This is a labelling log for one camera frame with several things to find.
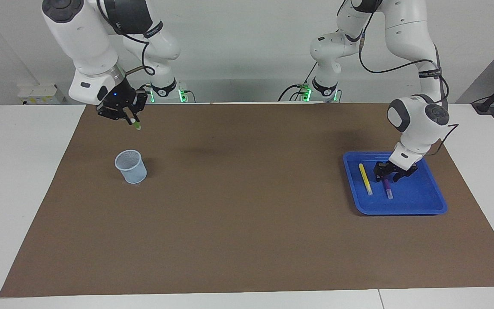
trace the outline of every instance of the plastic tray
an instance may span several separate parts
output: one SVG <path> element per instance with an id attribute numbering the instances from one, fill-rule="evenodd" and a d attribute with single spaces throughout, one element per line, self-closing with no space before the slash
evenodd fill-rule
<path id="1" fill-rule="evenodd" d="M 386 162 L 390 152 L 349 152 L 344 155 L 344 166 L 352 189 L 355 206 L 365 215 L 441 215 L 447 212 L 447 203 L 432 176 L 426 160 L 417 163 L 418 170 L 410 177 L 401 178 L 390 186 L 394 199 L 386 196 L 383 182 L 377 182 L 373 168 L 377 162 Z M 373 195 L 368 195 L 363 184 L 359 164 L 365 166 Z"/>

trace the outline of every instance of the table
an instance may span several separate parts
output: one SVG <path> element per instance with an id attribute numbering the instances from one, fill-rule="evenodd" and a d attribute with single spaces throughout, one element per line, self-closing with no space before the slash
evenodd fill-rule
<path id="1" fill-rule="evenodd" d="M 0 106 L 0 288 L 41 205 L 84 106 Z M 450 107 L 461 124 L 446 143 L 494 229 L 494 119 L 470 106 Z M 139 295 L 0 299 L 19 307 L 486 308 L 494 288 L 300 293 Z"/>

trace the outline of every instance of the robotic arm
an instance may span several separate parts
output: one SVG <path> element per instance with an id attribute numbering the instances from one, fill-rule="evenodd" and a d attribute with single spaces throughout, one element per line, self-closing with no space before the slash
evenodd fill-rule
<path id="1" fill-rule="evenodd" d="M 43 17 L 63 51 L 74 60 L 76 72 L 70 97 L 97 105 L 99 115 L 135 121 L 148 94 L 133 89 L 118 64 L 116 50 L 104 29 L 106 21 L 124 35 L 125 47 L 136 55 L 151 76 L 151 88 L 161 98 L 179 97 L 169 61 L 180 47 L 165 29 L 151 2 L 146 0 L 43 0 Z"/>
<path id="2" fill-rule="evenodd" d="M 378 181 L 396 173 L 396 182 L 412 175 L 416 163 L 450 129 L 443 90 L 443 84 L 447 84 L 441 78 L 439 55 L 428 33 L 425 0 L 345 0 L 337 15 L 339 30 L 314 39 L 310 45 L 310 54 L 318 62 L 312 86 L 326 102 L 333 99 L 341 73 L 337 60 L 355 53 L 361 60 L 364 27 L 375 12 L 383 12 L 386 17 L 388 49 L 417 65 L 423 92 L 393 100 L 388 109 L 388 120 L 402 136 L 389 161 L 379 162 L 374 171 Z"/>

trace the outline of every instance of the brown table surface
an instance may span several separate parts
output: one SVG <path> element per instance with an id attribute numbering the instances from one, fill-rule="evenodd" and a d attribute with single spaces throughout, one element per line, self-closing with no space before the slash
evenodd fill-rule
<path id="1" fill-rule="evenodd" d="M 494 286 L 494 232 L 446 149 L 449 204 L 366 217 L 342 163 L 390 151 L 384 104 L 88 107 L 0 297 Z M 115 156 L 137 149 L 128 185 Z"/>

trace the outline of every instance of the plastic cup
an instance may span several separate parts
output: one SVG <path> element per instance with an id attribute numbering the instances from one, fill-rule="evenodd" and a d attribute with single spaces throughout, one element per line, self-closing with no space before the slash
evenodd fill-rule
<path id="1" fill-rule="evenodd" d="M 115 158 L 115 167 L 121 172 L 125 181 L 135 185 L 145 180 L 148 172 L 141 153 L 136 150 L 125 150 Z"/>

